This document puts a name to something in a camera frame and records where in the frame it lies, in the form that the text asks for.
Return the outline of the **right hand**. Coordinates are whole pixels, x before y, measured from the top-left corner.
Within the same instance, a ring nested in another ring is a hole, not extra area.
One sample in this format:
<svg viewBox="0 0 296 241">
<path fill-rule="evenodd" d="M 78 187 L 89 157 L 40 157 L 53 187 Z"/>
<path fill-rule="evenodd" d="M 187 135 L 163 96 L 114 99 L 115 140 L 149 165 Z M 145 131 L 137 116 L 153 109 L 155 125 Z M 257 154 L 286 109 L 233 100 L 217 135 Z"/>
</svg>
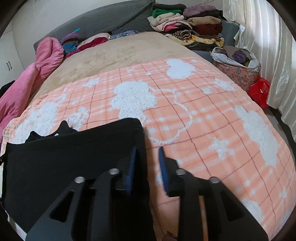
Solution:
<svg viewBox="0 0 296 241">
<path fill-rule="evenodd" d="M 166 234 L 163 236 L 162 241 L 177 241 L 178 237 L 175 236 L 170 231 L 167 231 Z"/>
</svg>

